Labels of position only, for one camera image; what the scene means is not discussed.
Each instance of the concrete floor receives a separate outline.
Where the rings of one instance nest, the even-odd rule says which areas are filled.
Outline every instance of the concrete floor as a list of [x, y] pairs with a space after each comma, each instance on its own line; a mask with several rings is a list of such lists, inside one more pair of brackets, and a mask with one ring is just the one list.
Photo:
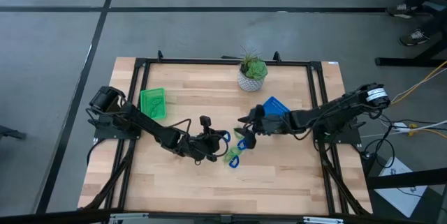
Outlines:
[[[399, 1], [112, 0], [112, 6], [383, 7]], [[0, 0], [0, 6], [102, 6], [103, 2]], [[27, 214], [33, 209], [98, 17], [98, 13], [0, 13], [0, 124], [28, 134], [23, 142], [0, 141], [0, 216]], [[170, 58], [218, 58], [238, 56], [242, 46], [271, 59], [277, 50], [283, 59], [338, 61], [346, 90], [382, 82], [394, 96], [423, 79], [431, 68], [379, 68], [374, 57], [412, 57], [429, 47], [432, 42], [418, 47], [397, 43], [399, 36], [423, 20], [348, 13], [109, 13], [49, 211], [77, 206], [94, 132], [84, 108], [98, 88], [108, 84], [115, 57], [155, 57], [161, 50]], [[386, 115], [393, 120], [444, 120], [446, 80], [444, 74], [430, 80], [386, 110]], [[360, 129], [362, 135], [382, 132], [384, 127], [370, 120]], [[447, 163], [443, 152], [447, 142], [437, 135], [394, 135], [389, 140], [397, 157], [413, 170]], [[390, 154], [383, 148], [381, 155], [388, 158]]]

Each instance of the wooden table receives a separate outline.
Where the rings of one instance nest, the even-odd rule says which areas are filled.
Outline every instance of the wooden table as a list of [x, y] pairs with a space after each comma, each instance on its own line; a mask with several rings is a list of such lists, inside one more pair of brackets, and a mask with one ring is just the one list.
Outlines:
[[[135, 58], [117, 58], [110, 85], [127, 92], [134, 62]], [[328, 98], [332, 100], [344, 93], [342, 76], [338, 64], [322, 65]], [[237, 66], [151, 64], [147, 88], [166, 90], [168, 116], [159, 123], [167, 126], [191, 118], [192, 135], [202, 131], [200, 115], [211, 118], [212, 128], [233, 132], [237, 118], [248, 115], [251, 108], [271, 96], [291, 110], [312, 108], [306, 68], [268, 66], [268, 71], [263, 88], [248, 93], [237, 85]], [[316, 73], [314, 79], [321, 104]], [[234, 146], [237, 144], [234, 134], [232, 139], [230, 145]], [[162, 149], [151, 135], [143, 133], [135, 149], [125, 210], [328, 214], [321, 162], [312, 146], [312, 137], [297, 141], [291, 135], [275, 135], [259, 136], [257, 140], [256, 148], [245, 151], [239, 167], [233, 169], [221, 159], [194, 165], [193, 159], [173, 155]], [[108, 140], [93, 151], [79, 207], [93, 200], [108, 180], [116, 146], [117, 140]], [[346, 185], [362, 206], [371, 211], [358, 153], [347, 144], [338, 144], [338, 150]], [[117, 206], [120, 185], [119, 181], [112, 206]], [[339, 210], [336, 188], [332, 182]]]

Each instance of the green plastic tray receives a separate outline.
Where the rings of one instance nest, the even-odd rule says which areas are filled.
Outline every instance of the green plastic tray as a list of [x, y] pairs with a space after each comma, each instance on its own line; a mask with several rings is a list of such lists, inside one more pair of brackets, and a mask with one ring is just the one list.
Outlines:
[[166, 118], [165, 89], [156, 88], [140, 92], [141, 112], [151, 119]]

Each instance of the shoe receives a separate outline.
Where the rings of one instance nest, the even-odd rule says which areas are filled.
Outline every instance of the shoe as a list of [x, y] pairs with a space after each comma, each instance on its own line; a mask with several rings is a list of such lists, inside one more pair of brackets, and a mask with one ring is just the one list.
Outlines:
[[430, 38], [425, 36], [424, 32], [422, 32], [420, 29], [416, 29], [415, 32], [411, 33], [408, 36], [401, 36], [399, 38], [399, 42], [405, 46], [420, 45], [427, 42], [428, 40], [430, 40]]
[[413, 16], [411, 13], [417, 9], [417, 7], [407, 7], [405, 3], [399, 4], [396, 7], [388, 7], [385, 12], [393, 17], [402, 17], [405, 19], [410, 19]]

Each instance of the blue object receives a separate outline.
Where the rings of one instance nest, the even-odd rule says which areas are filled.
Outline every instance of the blue object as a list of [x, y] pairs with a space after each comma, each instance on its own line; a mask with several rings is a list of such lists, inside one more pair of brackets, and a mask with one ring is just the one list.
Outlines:
[[231, 168], [237, 168], [237, 166], [239, 165], [239, 156], [234, 156], [229, 163]]
[[245, 142], [245, 139], [240, 140], [239, 143], [237, 143], [237, 147], [239, 150], [244, 151], [247, 148], [247, 143]]
[[231, 140], [231, 135], [230, 135], [230, 133], [227, 131], [226, 133], [225, 133], [225, 135], [227, 136], [227, 137], [223, 137], [223, 140], [225, 141], [225, 142], [230, 142], [230, 140]]
[[274, 96], [271, 96], [263, 105], [265, 115], [283, 115], [285, 112], [290, 112], [290, 110], [283, 105]]

